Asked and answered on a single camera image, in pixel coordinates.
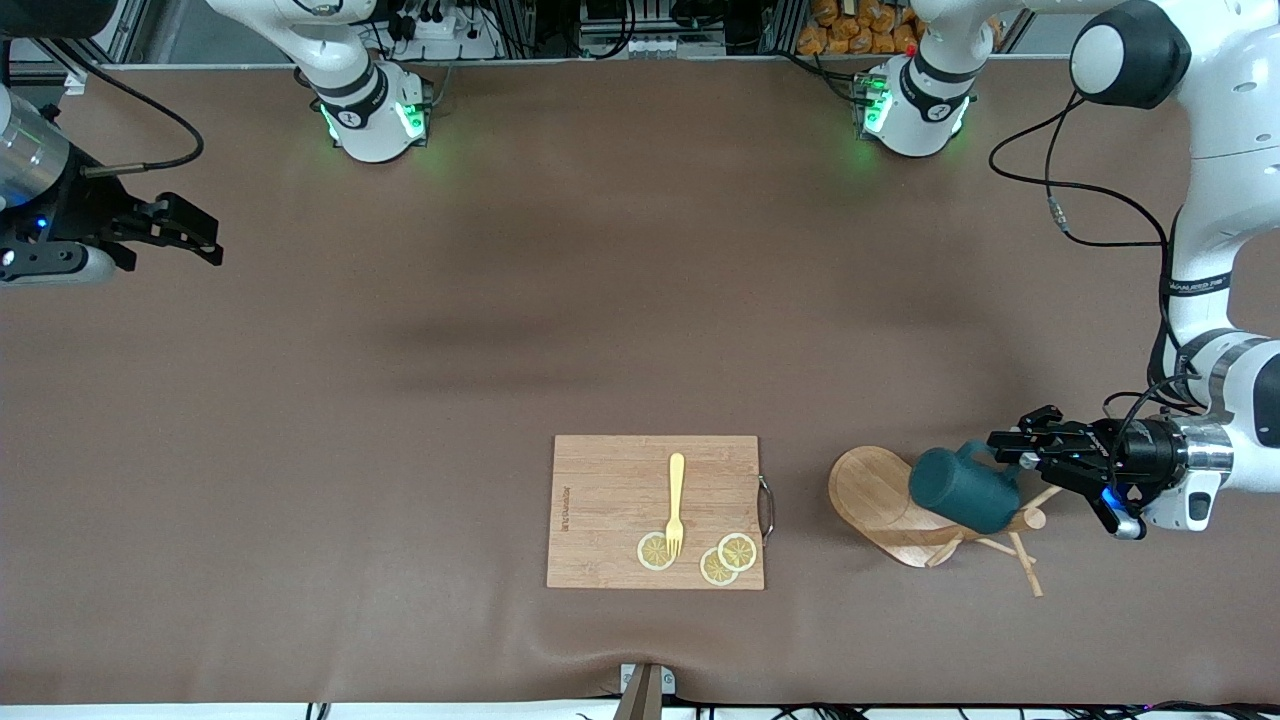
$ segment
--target fork handle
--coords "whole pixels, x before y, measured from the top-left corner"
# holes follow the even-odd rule
[[[680,519],[680,496],[685,491],[685,456],[678,452],[671,454],[671,519]]]

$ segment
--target brown tabletop surface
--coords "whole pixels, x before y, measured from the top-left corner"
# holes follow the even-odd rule
[[[1140,389],[1156,252],[1070,245],[986,167],[1065,63],[993,63],[928,160],[781,61],[465,68],[430,146],[372,167],[288,72],[125,78],[209,142],[128,187],[218,217],[227,264],[142,247],[0,297],[0,700],[577,697],[636,660],[735,703],[1280,700],[1280,498],[1124,543],[1060,495],[1027,536],[1043,600],[974,546],[899,565],[828,505],[850,447]],[[189,142],[100,82],[64,106],[104,163]],[[1056,173],[1169,219],[1187,168],[1176,109],[1089,106]],[[1062,200],[1084,237],[1149,238]],[[1277,263],[1242,254],[1243,327],[1280,331]],[[768,588],[545,588],[558,433],[759,436]]]

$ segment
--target teal mug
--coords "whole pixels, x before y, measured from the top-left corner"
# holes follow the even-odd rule
[[[925,451],[911,469],[911,500],[947,520],[977,533],[992,534],[1018,512],[1018,465],[1004,471],[983,465],[974,455],[991,448],[980,439],[972,439],[957,451],[945,447]]]

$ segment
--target mug handle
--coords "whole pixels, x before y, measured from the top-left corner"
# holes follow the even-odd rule
[[[992,457],[996,456],[995,451],[991,450],[991,446],[988,446],[986,442],[980,439],[972,439],[961,445],[960,452],[957,452],[956,455],[972,460],[973,456],[978,452],[986,452]],[[1014,482],[1018,479],[1018,473],[1020,473],[1021,470],[1023,470],[1021,465],[1019,465],[1018,462],[1010,462],[1009,465],[1005,466],[1004,471],[1000,473],[1000,477],[1004,478],[1005,482]]]

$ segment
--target yellow fork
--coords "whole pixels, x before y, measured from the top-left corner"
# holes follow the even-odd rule
[[[678,452],[671,454],[671,519],[667,520],[667,555],[675,560],[680,557],[680,548],[685,544],[685,524],[680,521],[680,495],[685,489],[685,456]]]

